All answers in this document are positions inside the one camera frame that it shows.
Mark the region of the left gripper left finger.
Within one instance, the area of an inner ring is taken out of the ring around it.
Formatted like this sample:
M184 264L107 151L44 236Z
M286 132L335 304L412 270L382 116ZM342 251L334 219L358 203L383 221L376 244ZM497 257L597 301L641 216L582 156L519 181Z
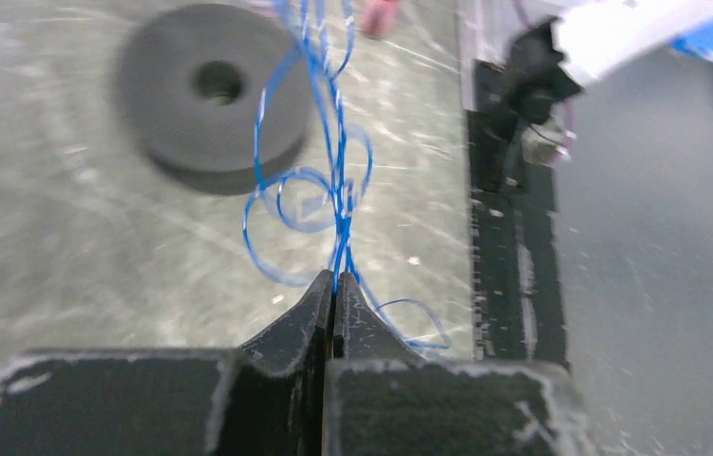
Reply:
M318 455L334 277L227 349L27 351L0 371L0 455Z

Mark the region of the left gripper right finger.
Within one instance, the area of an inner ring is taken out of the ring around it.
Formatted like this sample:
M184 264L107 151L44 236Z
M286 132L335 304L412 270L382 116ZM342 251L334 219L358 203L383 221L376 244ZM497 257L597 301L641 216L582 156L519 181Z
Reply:
M427 360L339 276L326 368L327 455L594 455L591 420L552 363Z

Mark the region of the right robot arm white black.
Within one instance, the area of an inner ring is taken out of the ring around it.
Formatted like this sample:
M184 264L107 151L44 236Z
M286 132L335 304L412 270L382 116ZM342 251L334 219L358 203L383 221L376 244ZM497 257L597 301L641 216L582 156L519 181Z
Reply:
M543 124L553 103L712 22L713 0L594 1L565 9L512 40L488 109Z

